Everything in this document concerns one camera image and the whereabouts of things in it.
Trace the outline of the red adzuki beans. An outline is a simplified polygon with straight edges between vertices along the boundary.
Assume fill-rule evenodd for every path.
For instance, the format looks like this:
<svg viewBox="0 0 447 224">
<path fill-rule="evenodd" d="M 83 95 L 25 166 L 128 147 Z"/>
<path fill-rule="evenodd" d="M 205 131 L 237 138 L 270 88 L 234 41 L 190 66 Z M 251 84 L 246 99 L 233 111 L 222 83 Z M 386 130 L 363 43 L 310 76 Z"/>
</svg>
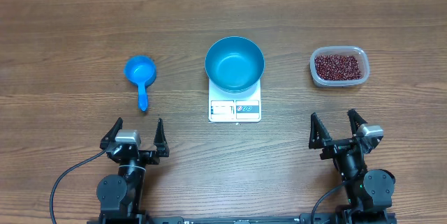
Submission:
<svg viewBox="0 0 447 224">
<path fill-rule="evenodd" d="M 319 55 L 314 60 L 317 75 L 327 81 L 359 80 L 362 72 L 358 60 L 350 55 Z"/>
</svg>

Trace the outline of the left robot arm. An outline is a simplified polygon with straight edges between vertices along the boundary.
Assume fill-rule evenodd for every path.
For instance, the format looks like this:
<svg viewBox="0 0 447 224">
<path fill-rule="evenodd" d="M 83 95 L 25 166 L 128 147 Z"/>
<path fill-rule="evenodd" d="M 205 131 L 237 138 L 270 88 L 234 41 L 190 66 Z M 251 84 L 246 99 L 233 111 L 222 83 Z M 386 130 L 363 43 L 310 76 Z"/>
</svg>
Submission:
<svg viewBox="0 0 447 224">
<path fill-rule="evenodd" d="M 163 120 L 158 119 L 154 136 L 155 150 L 141 150 L 141 138 L 137 130 L 124 130 L 123 119 L 100 142 L 107 157 L 119 165 L 117 174 L 104 177 L 97 186 L 96 194 L 101 204 L 99 223 L 153 223 L 147 211 L 140 209 L 146 167 L 158 165 L 160 158 L 169 157 Z"/>
</svg>

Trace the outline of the blue plastic measuring scoop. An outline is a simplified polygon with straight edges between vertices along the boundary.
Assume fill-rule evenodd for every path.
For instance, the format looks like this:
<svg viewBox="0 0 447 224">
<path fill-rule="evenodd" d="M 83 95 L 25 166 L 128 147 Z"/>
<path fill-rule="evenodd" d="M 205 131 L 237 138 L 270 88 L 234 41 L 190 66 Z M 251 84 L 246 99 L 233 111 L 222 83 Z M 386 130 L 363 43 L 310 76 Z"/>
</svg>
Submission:
<svg viewBox="0 0 447 224">
<path fill-rule="evenodd" d="M 123 69 L 127 80 L 138 88 L 138 107 L 143 112 L 149 108 L 147 87 L 156 79 L 156 65 L 145 55 L 134 56 L 129 59 Z"/>
</svg>

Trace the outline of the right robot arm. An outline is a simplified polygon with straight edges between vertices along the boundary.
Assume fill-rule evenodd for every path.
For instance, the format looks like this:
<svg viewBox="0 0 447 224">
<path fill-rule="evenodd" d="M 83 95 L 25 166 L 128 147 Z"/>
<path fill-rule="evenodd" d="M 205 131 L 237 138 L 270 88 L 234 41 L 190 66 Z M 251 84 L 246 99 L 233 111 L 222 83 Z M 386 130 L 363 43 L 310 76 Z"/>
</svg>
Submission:
<svg viewBox="0 0 447 224">
<path fill-rule="evenodd" d="M 341 176 L 340 185 L 321 196 L 309 215 L 310 223 L 396 223 L 389 214 L 395 190 L 395 176 L 384 169 L 368 170 L 365 155 L 382 141 L 384 130 L 367 123 L 355 109 L 347 112 L 351 137 L 333 139 L 317 113 L 311 114 L 309 148 L 320 149 L 322 160 L 331 160 Z M 317 214 L 318 206 L 340 189 L 348 204 L 336 207 L 333 214 Z"/>
</svg>

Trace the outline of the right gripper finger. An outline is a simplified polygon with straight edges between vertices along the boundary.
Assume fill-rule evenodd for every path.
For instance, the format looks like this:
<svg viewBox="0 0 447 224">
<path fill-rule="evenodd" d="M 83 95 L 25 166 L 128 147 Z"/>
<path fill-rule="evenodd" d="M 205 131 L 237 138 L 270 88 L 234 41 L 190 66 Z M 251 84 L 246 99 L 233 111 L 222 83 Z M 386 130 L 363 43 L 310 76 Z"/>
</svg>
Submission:
<svg viewBox="0 0 447 224">
<path fill-rule="evenodd" d="M 317 113 L 311 114 L 311 131 L 309 136 L 310 149 L 322 149 L 332 140 L 329 132 L 319 119 Z"/>
<path fill-rule="evenodd" d="M 356 112 L 355 109 L 350 109 L 347 112 L 347 115 L 349 117 L 349 122 L 351 126 L 351 133 L 356 134 L 359 127 L 363 124 L 366 124 L 367 122 Z"/>
</svg>

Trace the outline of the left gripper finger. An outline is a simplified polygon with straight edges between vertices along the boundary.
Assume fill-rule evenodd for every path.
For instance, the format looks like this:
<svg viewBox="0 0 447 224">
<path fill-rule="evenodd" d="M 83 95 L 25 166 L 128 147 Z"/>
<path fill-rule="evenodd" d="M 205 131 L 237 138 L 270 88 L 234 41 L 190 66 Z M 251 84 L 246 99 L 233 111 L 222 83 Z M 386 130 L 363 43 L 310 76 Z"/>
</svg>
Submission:
<svg viewBox="0 0 447 224">
<path fill-rule="evenodd" d="M 100 149 L 107 149 L 111 142 L 115 141 L 115 137 L 118 132 L 122 129 L 123 119 L 119 117 L 115 122 L 114 126 L 105 134 L 105 136 L 100 141 Z"/>
<path fill-rule="evenodd" d="M 162 118 L 158 119 L 156 134 L 154 137 L 154 146 L 156 147 L 156 152 L 158 156 L 169 157 L 170 150 L 168 147 L 168 143 L 166 141 Z"/>
</svg>

